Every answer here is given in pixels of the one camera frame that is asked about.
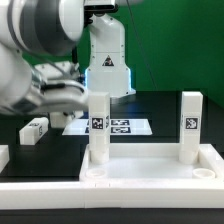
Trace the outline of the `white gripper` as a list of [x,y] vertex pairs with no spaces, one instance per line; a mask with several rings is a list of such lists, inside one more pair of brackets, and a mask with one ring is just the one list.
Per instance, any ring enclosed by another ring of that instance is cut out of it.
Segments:
[[41,86],[45,112],[88,110],[88,89],[74,80],[51,80]]

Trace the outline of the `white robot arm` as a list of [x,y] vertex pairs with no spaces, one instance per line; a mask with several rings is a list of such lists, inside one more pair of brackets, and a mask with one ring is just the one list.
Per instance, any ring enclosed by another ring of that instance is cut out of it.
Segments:
[[[0,0],[0,113],[37,114],[88,109],[89,93],[114,99],[135,92],[125,63],[125,30],[110,15],[125,0]],[[49,80],[22,55],[70,53],[89,28],[86,83],[66,72]]]

